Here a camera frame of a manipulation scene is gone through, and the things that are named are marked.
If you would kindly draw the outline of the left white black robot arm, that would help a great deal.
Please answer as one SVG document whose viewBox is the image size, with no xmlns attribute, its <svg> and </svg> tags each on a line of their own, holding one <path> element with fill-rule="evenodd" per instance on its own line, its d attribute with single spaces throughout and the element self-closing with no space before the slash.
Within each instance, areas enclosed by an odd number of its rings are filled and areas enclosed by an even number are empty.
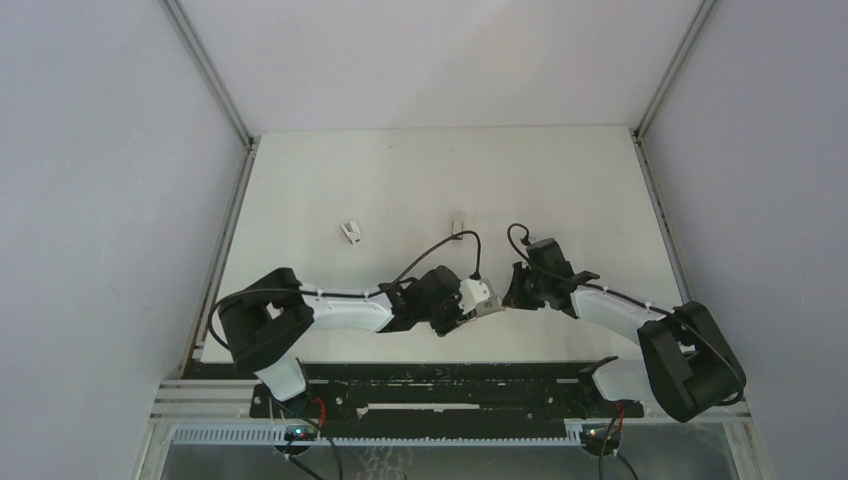
<svg viewBox="0 0 848 480">
<path fill-rule="evenodd" d="M 363 291 L 327 290 L 301 283 L 278 268 L 219 300 L 215 312 L 235 369 L 254 374 L 290 417 L 305 414 L 313 394 L 292 347 L 311 330 L 386 334 L 428 324 L 444 336 L 475 315 L 473 295 L 449 268 L 398 279 Z"/>
</svg>

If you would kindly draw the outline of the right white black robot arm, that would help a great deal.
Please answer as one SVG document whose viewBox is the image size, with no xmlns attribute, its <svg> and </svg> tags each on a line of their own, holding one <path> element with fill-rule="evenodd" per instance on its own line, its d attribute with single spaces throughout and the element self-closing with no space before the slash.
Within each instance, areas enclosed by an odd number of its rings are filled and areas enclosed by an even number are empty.
<svg viewBox="0 0 848 480">
<path fill-rule="evenodd" d="M 598 275 L 574 271 L 553 239 L 529 244 L 519 255 L 503 299 L 506 308 L 549 308 L 598 325 L 640 350 L 636 360 L 611 355 L 582 371 L 578 402 L 587 414 L 605 415 L 617 402 L 656 403 L 685 423 L 744 398 L 744 369 L 704 304 L 659 307 L 600 285 Z"/>
</svg>

